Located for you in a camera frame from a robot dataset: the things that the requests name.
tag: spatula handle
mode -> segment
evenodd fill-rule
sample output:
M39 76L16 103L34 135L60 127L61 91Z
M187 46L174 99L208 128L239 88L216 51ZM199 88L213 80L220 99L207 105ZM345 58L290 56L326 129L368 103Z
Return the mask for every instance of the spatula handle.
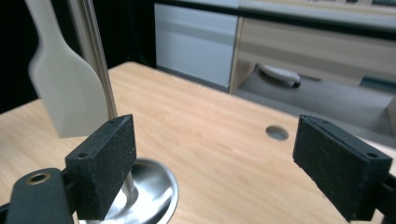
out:
M40 45L46 47L46 49L64 45L64 38L59 29L51 1L25 0L25 3L35 23Z

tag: wooden table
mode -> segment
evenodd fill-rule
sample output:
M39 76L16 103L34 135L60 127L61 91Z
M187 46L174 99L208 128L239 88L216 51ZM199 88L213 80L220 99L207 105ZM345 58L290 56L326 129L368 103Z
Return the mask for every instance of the wooden table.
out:
M172 223L346 223L293 162L297 118L136 63L110 78L119 115L134 115L138 157L177 177ZM269 125L289 139L269 137ZM0 204L23 175L63 169L84 139L59 138L40 100L2 114L0 127Z

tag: wood grain surface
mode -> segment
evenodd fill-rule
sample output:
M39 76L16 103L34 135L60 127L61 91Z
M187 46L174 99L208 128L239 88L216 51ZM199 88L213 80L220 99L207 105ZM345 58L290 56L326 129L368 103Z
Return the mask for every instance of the wood grain surface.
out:
M171 223L346 223L293 162L297 118L136 63L109 73L119 115L134 115L138 157L177 177ZM270 138L270 125L289 139ZM0 127L0 204L23 175L63 169L84 139L59 138L39 100L2 114Z

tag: wooden spatula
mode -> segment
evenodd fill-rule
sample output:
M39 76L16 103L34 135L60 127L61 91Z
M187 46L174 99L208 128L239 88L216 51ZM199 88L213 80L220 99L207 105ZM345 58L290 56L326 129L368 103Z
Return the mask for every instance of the wooden spatula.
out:
M90 135L108 120L93 69L64 42L50 0L25 0L38 32L29 76L61 137Z

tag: metal base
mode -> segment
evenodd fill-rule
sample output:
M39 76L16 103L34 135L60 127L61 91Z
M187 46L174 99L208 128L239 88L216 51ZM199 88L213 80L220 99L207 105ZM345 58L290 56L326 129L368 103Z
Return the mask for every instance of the metal base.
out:
M157 161L137 159L132 177L134 184L128 190L120 190L105 220L79 223L167 223L178 200L178 185L172 172Z

